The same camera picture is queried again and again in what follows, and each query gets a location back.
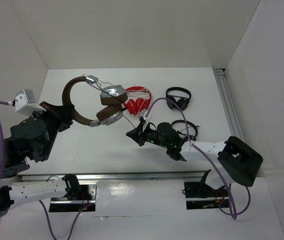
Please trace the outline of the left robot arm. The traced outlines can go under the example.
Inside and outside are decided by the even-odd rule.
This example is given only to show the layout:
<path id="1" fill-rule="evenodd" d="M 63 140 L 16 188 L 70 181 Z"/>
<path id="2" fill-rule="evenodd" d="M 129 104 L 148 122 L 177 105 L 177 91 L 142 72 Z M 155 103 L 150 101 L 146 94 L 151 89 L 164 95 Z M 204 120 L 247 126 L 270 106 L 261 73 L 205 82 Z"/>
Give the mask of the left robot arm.
<path id="1" fill-rule="evenodd" d="M 51 105 L 41 102 L 40 110 L 11 127 L 11 136 L 0 133 L 0 218 L 9 210 L 26 203 L 48 198 L 76 199 L 81 187 L 77 176 L 66 174 L 56 180 L 34 185 L 10 186 L 9 179 L 28 170 L 28 160 L 48 160 L 56 136 L 73 123 L 74 105 Z"/>

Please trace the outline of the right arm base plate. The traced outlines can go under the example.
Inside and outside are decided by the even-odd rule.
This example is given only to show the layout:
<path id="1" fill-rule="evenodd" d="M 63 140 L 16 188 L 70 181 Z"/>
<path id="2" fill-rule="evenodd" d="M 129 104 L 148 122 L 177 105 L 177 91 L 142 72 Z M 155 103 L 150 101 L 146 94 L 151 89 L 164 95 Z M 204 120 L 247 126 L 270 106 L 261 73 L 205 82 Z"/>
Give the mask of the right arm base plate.
<path id="1" fill-rule="evenodd" d="M 204 200 L 217 200 L 229 197 L 227 190 L 224 187 L 213 189 L 205 183 L 184 182 L 184 189 L 182 193 L 187 199 L 204 199 Z"/>

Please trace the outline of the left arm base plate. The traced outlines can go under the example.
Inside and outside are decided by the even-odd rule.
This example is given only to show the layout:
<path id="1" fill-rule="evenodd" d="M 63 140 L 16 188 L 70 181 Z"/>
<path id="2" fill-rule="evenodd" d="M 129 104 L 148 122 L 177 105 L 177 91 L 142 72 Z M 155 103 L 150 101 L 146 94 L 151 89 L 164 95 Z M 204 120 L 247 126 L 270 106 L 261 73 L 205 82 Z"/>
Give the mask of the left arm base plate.
<path id="1" fill-rule="evenodd" d="M 80 182 L 81 191 L 72 199 L 53 197 L 50 200 L 50 213 L 75 213 L 83 209 L 84 212 L 94 212 L 96 209 L 96 182 Z"/>

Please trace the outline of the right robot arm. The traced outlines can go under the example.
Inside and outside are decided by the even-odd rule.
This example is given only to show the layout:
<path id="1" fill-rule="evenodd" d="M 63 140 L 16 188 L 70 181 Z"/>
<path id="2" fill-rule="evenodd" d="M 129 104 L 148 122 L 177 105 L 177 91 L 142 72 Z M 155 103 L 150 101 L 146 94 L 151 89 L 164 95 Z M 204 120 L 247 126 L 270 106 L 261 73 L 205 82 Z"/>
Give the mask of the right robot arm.
<path id="1" fill-rule="evenodd" d="M 211 196 L 222 186 L 237 183 L 252 187 L 264 161 L 263 157 L 235 136 L 226 141 L 199 142 L 179 136 L 167 122 L 152 129 L 150 124 L 140 123 L 126 136 L 139 146 L 154 144 L 166 149 L 166 154 L 175 161 L 208 161 L 212 170 L 200 183 L 200 191 Z"/>

